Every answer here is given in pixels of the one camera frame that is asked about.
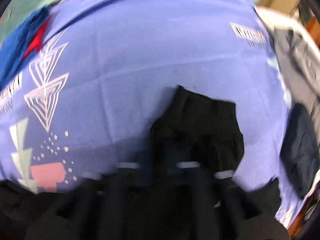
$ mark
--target black clothing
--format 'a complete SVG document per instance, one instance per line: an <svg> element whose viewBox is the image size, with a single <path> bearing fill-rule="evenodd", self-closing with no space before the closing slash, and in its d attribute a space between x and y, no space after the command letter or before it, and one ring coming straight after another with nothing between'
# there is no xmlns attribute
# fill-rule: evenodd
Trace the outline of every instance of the black clothing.
<svg viewBox="0 0 320 240"><path fill-rule="evenodd" d="M127 179L120 183L123 185L120 191L115 187L119 179L116 175L109 175L101 181L87 180L70 193L38 195L26 194L16 185L11 188L12 183L5 181L0 184L1 209L13 223L19 225L19 229L28 229L27 240L98 239L99 234L116 234L118 231L114 228L120 228L122 239L128 240L195 239L194 197L189 186L135 188L126 187L124 181ZM266 191L269 186L249 193L247 198L239 188L234 189L233 195L241 199L247 219L270 213L269 208L275 203L265 197L265 193L270 194ZM217 187L215 185L207 190L212 200L217 198ZM220 239L231 239L230 218L223 206L214 208L214 205L215 201L211 201L206 208L215 216L213 222Z"/></svg>
<svg viewBox="0 0 320 240"><path fill-rule="evenodd" d="M161 167L172 148L180 161L197 161L214 173L235 171L244 154L236 104L213 100L182 86L164 115L152 125L150 135L155 163Z"/></svg>
<svg viewBox="0 0 320 240"><path fill-rule="evenodd" d="M319 148L308 111L295 104L280 153L288 179L303 199L312 187L319 170Z"/></svg>
<svg viewBox="0 0 320 240"><path fill-rule="evenodd" d="M278 178L258 190L248 192L247 195L263 214L275 216L280 208L281 198Z"/></svg>

